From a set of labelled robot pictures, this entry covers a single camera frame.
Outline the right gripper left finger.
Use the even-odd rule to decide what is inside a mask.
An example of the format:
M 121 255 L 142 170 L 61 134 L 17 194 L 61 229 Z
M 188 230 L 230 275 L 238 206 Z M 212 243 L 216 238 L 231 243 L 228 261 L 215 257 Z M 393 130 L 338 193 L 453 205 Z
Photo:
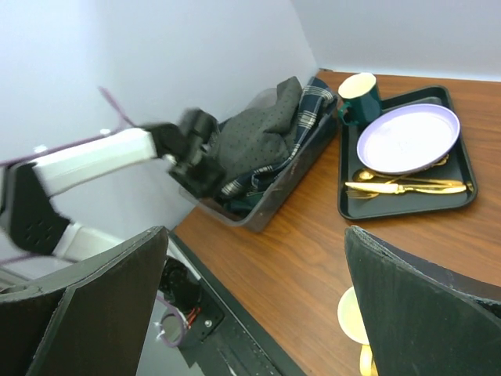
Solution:
M 134 375 L 168 247 L 152 227 L 1 292 L 3 375 Z

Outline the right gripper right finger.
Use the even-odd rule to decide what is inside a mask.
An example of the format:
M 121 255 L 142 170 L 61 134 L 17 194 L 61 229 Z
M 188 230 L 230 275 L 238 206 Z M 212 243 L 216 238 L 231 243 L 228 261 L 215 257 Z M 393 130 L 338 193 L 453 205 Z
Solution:
M 380 375 L 498 375 L 500 287 L 351 226 L 344 252 Z

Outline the navy white plaid skirt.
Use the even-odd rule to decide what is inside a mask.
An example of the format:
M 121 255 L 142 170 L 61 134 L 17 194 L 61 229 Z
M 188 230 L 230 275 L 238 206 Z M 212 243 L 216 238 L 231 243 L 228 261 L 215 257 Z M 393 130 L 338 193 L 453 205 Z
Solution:
M 273 104 L 247 108 L 218 125 L 210 146 L 226 170 L 218 199 L 266 191 L 336 106 L 337 95 L 321 79 L 301 86 L 291 77 L 276 86 Z

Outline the dark dotted garment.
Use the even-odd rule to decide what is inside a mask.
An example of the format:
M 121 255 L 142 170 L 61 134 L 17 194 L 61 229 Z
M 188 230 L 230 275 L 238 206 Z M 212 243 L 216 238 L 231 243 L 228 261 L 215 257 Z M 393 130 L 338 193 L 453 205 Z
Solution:
M 210 155 L 225 169 L 227 183 L 290 156 L 301 94 L 298 79 L 288 78 L 276 86 L 273 104 L 246 109 L 218 126 Z

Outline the green plaid skirt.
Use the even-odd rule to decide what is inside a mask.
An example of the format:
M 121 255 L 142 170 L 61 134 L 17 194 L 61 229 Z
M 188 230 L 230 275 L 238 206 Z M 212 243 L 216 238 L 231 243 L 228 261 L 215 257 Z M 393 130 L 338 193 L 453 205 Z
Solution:
M 262 201 L 265 192 L 266 190 L 249 190 L 226 201 L 223 208 L 234 220 L 244 219 Z

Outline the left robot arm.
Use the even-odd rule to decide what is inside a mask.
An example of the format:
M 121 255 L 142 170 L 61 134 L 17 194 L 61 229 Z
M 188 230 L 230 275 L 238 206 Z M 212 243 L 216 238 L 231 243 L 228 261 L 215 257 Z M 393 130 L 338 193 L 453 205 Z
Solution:
M 204 149 L 216 120 L 191 109 L 179 125 L 149 123 L 42 155 L 1 164 L 1 231 L 20 250 L 78 262 L 121 240 L 83 226 L 53 206 L 52 197 L 93 179 L 154 159 L 171 159 L 169 175 L 195 198 L 214 197 L 225 169 Z

